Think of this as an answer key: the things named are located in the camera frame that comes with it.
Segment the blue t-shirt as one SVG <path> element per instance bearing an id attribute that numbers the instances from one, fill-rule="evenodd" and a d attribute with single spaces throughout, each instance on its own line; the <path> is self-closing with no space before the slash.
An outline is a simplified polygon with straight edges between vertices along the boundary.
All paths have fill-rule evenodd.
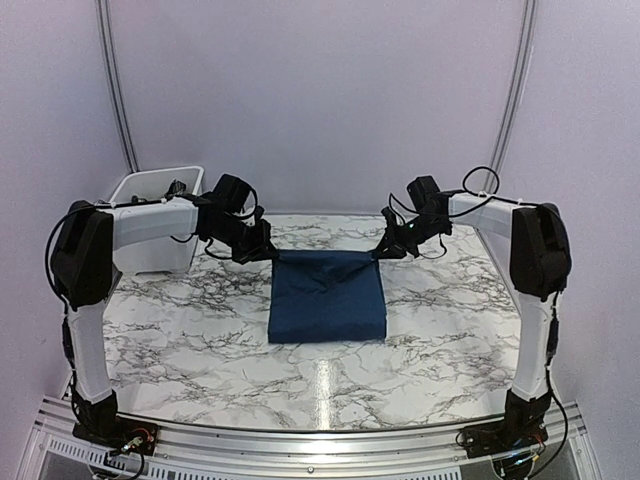
<path id="1" fill-rule="evenodd" d="M 372 253 L 282 250 L 272 263 L 271 344 L 382 341 L 387 313 Z"/>

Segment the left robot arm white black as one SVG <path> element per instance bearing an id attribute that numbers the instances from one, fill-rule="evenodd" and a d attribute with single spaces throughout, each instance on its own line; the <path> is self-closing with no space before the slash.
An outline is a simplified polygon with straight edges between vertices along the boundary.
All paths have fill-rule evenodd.
<path id="1" fill-rule="evenodd" d="M 195 237 L 226 245 L 231 261 L 240 265 L 273 260 L 278 251 L 263 207 L 243 210 L 248 199 L 257 197 L 247 182 L 224 174 L 212 191 L 200 195 L 173 186 L 150 200 L 79 200 L 53 227 L 45 247 L 45 273 L 64 307 L 62 343 L 81 434 L 116 445 L 133 430 L 118 414 L 104 350 L 104 311 L 116 284 L 114 252 L 164 237 Z"/>

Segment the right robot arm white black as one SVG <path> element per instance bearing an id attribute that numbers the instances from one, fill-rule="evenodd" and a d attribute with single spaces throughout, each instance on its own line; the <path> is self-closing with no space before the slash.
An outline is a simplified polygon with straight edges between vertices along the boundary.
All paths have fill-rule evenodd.
<path id="1" fill-rule="evenodd" d="M 382 210 L 384 234 L 373 251 L 378 259 L 417 257 L 427 240 L 449 235 L 454 225 L 493 233 L 510 242 L 509 275 L 521 320 L 515 376 L 507 391 L 504 417 L 468 428 L 467 443 L 482 438 L 515 448 L 535 437 L 554 397 L 550 367 L 557 351 L 558 303 L 572 267 L 568 234 L 557 207 L 503 199 L 495 194 L 442 190 L 431 176 L 408 187 L 413 219 L 405 222 L 390 206 Z"/>

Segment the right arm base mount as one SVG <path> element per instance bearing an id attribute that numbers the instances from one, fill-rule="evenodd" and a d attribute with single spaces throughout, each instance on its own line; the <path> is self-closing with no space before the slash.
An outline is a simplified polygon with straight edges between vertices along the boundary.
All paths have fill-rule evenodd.
<path id="1" fill-rule="evenodd" d="M 465 426 L 456 435 L 455 442 L 472 459 L 541 446 L 547 440 L 543 422 L 534 422 L 519 430 L 506 420 L 499 420 Z"/>

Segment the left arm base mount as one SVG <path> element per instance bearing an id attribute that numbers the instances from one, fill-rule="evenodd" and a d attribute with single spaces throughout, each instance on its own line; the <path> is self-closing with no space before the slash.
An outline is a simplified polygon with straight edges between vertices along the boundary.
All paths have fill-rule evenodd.
<path id="1" fill-rule="evenodd" d="M 155 423 L 117 417 L 113 433 L 92 433 L 87 427 L 76 423 L 72 435 L 75 438 L 109 447 L 118 453 L 128 454 L 131 451 L 151 456 L 156 447 L 159 426 Z"/>

